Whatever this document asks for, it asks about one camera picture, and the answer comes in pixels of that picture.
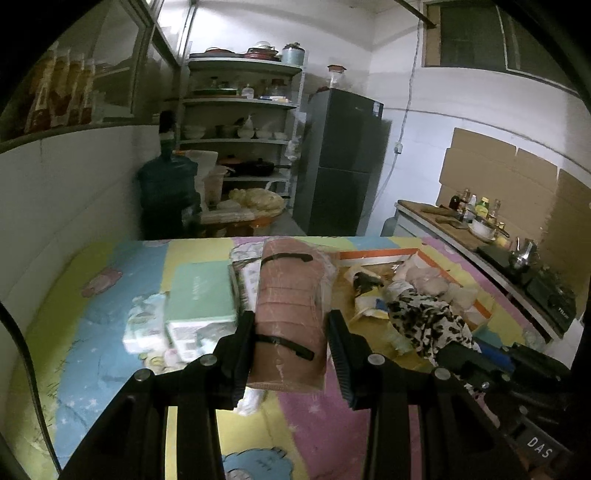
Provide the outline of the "wall cabinet with glass doors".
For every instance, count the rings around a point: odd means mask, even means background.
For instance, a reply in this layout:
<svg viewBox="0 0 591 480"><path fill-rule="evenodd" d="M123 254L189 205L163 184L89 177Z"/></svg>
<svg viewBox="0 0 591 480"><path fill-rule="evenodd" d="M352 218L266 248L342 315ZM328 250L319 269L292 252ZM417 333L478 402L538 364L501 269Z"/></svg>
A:
<svg viewBox="0 0 591 480"><path fill-rule="evenodd" d="M154 124L176 107L197 2L100 1L51 42L1 111L1 149Z"/></svg>

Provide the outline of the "orange rimmed cardboard box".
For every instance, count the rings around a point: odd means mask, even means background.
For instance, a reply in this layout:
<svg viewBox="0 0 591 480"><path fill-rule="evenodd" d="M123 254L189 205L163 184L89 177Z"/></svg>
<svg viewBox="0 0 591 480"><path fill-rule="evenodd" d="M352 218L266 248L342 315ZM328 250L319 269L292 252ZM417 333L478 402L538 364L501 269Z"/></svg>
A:
<svg viewBox="0 0 591 480"><path fill-rule="evenodd" d="M471 324L489 316L479 293L419 249L343 252L332 307L373 351L407 369L429 371L451 343L482 351Z"/></svg>

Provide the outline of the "white bowl on counter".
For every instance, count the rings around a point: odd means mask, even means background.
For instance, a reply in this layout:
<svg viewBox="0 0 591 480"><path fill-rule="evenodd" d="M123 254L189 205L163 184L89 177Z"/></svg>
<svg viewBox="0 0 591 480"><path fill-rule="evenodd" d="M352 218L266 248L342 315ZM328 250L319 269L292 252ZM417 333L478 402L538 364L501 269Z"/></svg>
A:
<svg viewBox="0 0 591 480"><path fill-rule="evenodd" d="M492 242L496 236L496 228L481 217L476 217L469 224L470 232L484 242Z"/></svg>

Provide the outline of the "floral tissue pack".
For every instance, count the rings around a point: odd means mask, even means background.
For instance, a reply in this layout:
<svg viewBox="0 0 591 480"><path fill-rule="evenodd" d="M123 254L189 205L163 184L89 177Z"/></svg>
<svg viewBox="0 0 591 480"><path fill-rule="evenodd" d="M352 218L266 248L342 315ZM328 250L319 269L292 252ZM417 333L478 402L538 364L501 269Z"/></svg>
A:
<svg viewBox="0 0 591 480"><path fill-rule="evenodd" d="M243 310L256 311L263 246L263 242L243 243L233 248L229 254L232 269L238 280Z"/></svg>

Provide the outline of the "black gas stove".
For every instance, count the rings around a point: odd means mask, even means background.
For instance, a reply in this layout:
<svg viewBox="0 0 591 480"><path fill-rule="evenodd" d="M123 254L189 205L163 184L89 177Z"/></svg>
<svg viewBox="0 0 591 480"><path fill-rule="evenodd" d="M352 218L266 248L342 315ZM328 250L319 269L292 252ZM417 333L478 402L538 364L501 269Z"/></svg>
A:
<svg viewBox="0 0 591 480"><path fill-rule="evenodd" d="M551 269L537 270L526 292L549 316L558 333L564 334L570 328L576 316L575 296Z"/></svg>

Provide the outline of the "window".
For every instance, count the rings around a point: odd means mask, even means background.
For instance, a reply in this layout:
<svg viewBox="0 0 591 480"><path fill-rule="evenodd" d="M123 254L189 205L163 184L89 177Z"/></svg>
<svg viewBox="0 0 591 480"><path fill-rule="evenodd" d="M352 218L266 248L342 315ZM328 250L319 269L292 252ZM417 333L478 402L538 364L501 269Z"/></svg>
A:
<svg viewBox="0 0 591 480"><path fill-rule="evenodd" d="M424 13L435 24L425 34L425 66L517 75L576 92L550 53L492 2L430 2Z"/></svg>

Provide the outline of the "mint green box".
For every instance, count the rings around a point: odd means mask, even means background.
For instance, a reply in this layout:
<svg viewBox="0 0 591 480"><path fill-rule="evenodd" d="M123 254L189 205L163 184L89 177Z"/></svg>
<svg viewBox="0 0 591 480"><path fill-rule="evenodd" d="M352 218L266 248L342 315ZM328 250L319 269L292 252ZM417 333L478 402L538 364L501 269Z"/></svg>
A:
<svg viewBox="0 0 591 480"><path fill-rule="evenodd" d="M235 321L228 261L186 263L174 273L165 307L167 322Z"/></svg>

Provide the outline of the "leopard print scrunchie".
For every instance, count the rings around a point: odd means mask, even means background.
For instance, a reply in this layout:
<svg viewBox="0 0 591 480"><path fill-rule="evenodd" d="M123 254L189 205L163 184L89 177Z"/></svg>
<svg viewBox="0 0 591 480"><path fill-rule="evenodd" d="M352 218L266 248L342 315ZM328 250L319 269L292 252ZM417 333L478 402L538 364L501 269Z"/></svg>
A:
<svg viewBox="0 0 591 480"><path fill-rule="evenodd" d="M481 352L462 316L437 297L408 289L386 305L394 328L433 366L437 354L452 343Z"/></svg>

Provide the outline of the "dark grey refrigerator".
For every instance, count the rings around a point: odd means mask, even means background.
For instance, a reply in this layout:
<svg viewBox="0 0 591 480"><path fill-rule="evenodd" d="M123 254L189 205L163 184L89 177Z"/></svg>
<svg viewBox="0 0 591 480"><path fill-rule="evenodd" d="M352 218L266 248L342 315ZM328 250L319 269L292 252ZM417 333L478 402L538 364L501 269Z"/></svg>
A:
<svg viewBox="0 0 591 480"><path fill-rule="evenodd" d="M328 89L308 102L293 218L308 236L353 236L377 190L384 105Z"/></svg>

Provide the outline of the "yellow capped bottle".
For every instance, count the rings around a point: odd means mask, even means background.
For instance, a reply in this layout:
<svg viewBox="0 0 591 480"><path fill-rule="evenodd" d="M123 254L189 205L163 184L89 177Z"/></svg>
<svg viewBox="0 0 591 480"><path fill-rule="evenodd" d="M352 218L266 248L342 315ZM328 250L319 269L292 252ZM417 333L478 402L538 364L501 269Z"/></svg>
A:
<svg viewBox="0 0 591 480"><path fill-rule="evenodd" d="M475 205L476 216L482 219L487 219L489 215L489 208L490 201L487 197L483 196Z"/></svg>

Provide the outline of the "metal shelf rack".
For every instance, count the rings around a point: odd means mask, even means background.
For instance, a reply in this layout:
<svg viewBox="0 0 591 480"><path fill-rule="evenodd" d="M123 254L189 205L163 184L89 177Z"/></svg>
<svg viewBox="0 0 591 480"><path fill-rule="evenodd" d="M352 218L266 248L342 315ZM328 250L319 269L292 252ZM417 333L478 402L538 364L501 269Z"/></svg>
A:
<svg viewBox="0 0 591 480"><path fill-rule="evenodd" d="M191 54L180 96L183 151L216 154L209 205L235 189L266 188L294 205L304 66L226 51Z"/></svg>

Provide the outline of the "bag of yellow noodles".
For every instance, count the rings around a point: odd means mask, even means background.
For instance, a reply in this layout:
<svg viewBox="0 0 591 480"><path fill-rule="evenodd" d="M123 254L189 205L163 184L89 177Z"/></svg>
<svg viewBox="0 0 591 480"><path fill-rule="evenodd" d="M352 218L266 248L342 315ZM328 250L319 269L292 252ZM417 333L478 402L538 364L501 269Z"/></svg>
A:
<svg viewBox="0 0 591 480"><path fill-rule="evenodd" d="M263 188L233 189L229 192L229 199L249 209L256 217L276 217L286 207L283 197Z"/></svg>

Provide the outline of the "pink cotton pads pack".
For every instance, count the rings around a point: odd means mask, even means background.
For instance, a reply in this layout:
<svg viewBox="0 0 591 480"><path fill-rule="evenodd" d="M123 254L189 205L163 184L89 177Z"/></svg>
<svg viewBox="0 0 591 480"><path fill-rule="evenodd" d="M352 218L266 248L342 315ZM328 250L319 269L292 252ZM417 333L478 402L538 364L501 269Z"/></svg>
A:
<svg viewBox="0 0 591 480"><path fill-rule="evenodd" d="M335 255L293 238L263 245L256 298L250 388L310 393L325 384L325 316L338 268Z"/></svg>

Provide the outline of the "green water jug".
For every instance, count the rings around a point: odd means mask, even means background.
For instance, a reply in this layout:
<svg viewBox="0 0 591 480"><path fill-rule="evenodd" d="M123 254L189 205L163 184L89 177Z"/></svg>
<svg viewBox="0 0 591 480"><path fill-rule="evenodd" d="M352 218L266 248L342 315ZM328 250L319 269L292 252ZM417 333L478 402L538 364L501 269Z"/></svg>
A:
<svg viewBox="0 0 591 480"><path fill-rule="evenodd" d="M172 110L159 115L159 155L137 172L140 187L140 231L143 240L168 240L186 236L185 216L191 217L200 197L194 180L198 166L178 155L176 117Z"/></svg>

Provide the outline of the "yellow cartoon plush pouch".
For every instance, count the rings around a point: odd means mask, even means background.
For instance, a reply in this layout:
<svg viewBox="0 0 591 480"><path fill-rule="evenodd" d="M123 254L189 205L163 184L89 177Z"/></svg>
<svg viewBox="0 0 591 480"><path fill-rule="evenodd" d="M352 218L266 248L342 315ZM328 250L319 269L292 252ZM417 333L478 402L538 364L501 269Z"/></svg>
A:
<svg viewBox="0 0 591 480"><path fill-rule="evenodd" d="M353 286L352 322L363 317L388 320L389 312L383 296L384 281L377 273L365 267L351 267L345 274Z"/></svg>

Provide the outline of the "cardboard sheets on wall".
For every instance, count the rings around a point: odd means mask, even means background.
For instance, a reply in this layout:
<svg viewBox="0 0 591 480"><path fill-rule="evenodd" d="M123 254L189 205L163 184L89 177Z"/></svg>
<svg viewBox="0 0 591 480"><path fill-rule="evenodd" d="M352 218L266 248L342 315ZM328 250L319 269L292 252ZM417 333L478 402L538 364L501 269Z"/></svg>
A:
<svg viewBox="0 0 591 480"><path fill-rule="evenodd" d="M511 236L531 238L542 261L575 295L590 281L590 189L554 164L509 143L455 129L439 179L437 202L469 189L499 200L499 217Z"/></svg>

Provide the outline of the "clear plastic bag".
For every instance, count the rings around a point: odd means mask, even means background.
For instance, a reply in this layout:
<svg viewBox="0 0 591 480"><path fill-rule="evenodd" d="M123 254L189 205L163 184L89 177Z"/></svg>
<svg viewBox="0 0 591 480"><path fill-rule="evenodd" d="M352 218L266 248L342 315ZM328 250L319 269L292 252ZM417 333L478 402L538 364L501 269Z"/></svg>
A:
<svg viewBox="0 0 591 480"><path fill-rule="evenodd" d="M132 299L122 343L129 354L164 351L168 346L164 324L166 295L156 293Z"/></svg>

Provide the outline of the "kitchen counter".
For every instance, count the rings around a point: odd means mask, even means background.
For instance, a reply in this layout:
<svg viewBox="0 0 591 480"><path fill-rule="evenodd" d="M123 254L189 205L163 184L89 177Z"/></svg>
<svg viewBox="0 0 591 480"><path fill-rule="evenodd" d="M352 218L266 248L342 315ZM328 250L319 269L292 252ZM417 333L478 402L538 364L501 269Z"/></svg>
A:
<svg viewBox="0 0 591 480"><path fill-rule="evenodd" d="M484 242L475 237L466 223L458 220L448 208L400 200L392 224L385 224L384 235L404 229L417 236L425 234L438 238L456 249L490 281L501 289L515 306L537 324L545 337L561 339L564 334L557 332L549 316L528 295L526 288L537 270L549 269L541 266L514 272L509 268L509 254L494 242Z"/></svg>

